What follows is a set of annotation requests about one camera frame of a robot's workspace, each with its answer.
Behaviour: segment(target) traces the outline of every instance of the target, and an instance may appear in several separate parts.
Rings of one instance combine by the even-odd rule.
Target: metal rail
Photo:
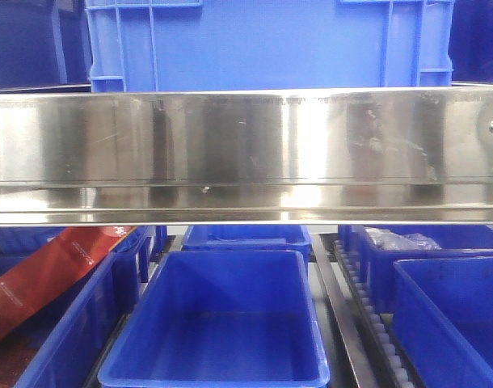
[[[0,225],[493,222],[493,86],[0,95]]]
[[[352,313],[343,297],[331,263],[327,258],[320,236],[313,236],[313,251],[317,260],[320,277],[330,301],[330,308],[335,316],[343,346],[348,356],[356,385],[363,388],[378,388],[376,376],[369,362],[367,352],[361,342],[360,334],[352,318]]]

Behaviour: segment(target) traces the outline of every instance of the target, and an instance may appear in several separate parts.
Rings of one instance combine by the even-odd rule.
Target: blue plastic crate
[[[93,91],[451,82],[453,0],[86,0]]]
[[[359,258],[359,278],[366,282],[369,296],[377,313],[391,313],[395,304],[395,282],[392,264],[398,259],[426,259],[439,257],[470,257],[493,255],[493,229],[487,226],[374,226],[396,234],[421,233],[433,238],[442,249],[387,251],[376,247],[364,226],[353,226]]]
[[[90,274],[15,329],[38,349],[16,388],[82,386],[117,321],[137,302],[137,270],[133,279],[122,269],[128,263],[137,268],[147,232],[146,227],[135,231],[134,245],[118,246]],[[0,276],[25,257],[0,255]]]
[[[425,386],[493,387],[493,258],[395,267],[394,334]]]
[[[449,54],[453,79],[493,82],[493,2],[455,2]]]
[[[306,267],[311,237],[300,225],[198,225],[189,226],[183,251],[299,251]]]
[[[32,253],[51,241],[62,227],[0,228],[0,253]]]
[[[105,387],[323,387],[301,254],[170,253],[99,371]]]
[[[85,83],[83,0],[0,0],[0,88]]]
[[[141,282],[148,281],[149,259],[153,258],[153,255],[158,253],[166,243],[166,231],[162,228],[166,227],[141,226],[137,232],[131,234],[116,248],[118,251],[127,251],[138,243],[141,244],[143,252],[138,255],[136,263],[125,261],[116,265],[117,267],[122,266],[123,276],[129,277],[130,281],[135,282],[134,277],[137,271]],[[63,229],[63,227],[36,226],[0,228],[0,254],[31,254],[55,238]]]

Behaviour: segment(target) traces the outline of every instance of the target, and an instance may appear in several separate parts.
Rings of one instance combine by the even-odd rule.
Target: reflective metal surface
[[[493,221],[493,86],[0,95],[0,224]]]

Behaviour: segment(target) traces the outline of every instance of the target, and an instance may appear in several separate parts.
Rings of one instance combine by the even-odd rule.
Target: clear plastic bag
[[[374,244],[386,251],[412,251],[442,249],[432,238],[421,233],[396,234],[388,229],[365,228]]]

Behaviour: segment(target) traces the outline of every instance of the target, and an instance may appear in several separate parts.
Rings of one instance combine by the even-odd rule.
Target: red packaging
[[[0,277],[0,340],[83,278],[135,228],[66,228]]]

